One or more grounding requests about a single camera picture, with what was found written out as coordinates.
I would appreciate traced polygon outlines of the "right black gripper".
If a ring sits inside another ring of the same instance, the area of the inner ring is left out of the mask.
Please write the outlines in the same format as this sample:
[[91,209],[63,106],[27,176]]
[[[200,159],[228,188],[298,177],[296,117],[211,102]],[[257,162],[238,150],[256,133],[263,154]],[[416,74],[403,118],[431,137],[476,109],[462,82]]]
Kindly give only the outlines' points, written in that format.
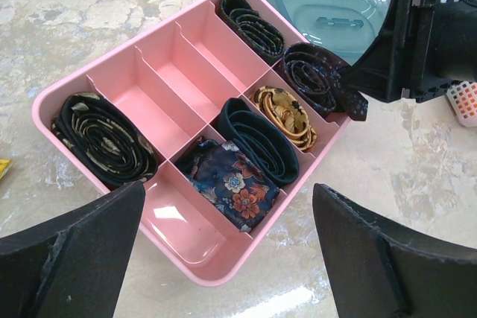
[[354,65],[341,70],[345,87],[385,103],[402,97],[411,14],[417,40],[409,97],[422,103],[463,81],[476,81],[476,0],[391,0],[374,41]]

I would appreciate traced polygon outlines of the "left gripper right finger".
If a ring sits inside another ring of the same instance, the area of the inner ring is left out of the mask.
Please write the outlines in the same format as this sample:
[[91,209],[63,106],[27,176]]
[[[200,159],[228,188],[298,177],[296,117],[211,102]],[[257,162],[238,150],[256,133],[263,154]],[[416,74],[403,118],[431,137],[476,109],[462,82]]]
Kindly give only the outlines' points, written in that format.
[[340,317],[475,317],[476,250],[315,184],[315,225]]

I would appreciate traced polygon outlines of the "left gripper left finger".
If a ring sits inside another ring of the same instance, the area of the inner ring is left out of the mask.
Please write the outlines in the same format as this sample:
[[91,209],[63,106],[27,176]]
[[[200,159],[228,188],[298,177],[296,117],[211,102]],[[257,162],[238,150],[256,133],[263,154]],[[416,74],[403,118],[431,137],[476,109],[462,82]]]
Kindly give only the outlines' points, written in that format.
[[112,317],[144,203],[131,182],[1,238],[1,316]]

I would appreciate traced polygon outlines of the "dark brown patterned tie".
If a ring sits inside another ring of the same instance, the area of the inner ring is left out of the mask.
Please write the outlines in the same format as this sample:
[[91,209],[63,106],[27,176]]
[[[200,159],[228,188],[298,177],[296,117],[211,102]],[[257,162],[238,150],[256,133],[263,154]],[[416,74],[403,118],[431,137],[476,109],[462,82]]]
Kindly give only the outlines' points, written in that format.
[[279,62],[283,80],[322,118],[345,113],[354,121],[367,119],[368,101],[342,82],[340,70],[350,65],[338,55],[309,42],[287,48]]

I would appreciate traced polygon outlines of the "pink divided organizer tray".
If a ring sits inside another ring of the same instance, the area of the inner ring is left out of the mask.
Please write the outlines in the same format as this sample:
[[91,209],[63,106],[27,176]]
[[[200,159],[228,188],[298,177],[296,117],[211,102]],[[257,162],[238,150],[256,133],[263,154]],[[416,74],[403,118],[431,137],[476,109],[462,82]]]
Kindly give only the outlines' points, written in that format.
[[218,16],[220,0],[198,0],[44,89],[32,106],[39,131],[101,192],[108,187],[51,132],[68,96],[103,95],[151,143],[156,175],[145,183],[140,230],[195,283],[229,281],[294,199],[349,124],[343,113],[321,118],[309,111],[318,140],[297,151],[300,174],[279,193],[271,211],[250,232],[240,232],[202,197],[175,162],[204,136],[223,142],[218,116],[225,101],[249,101],[262,86],[287,88],[269,65]]

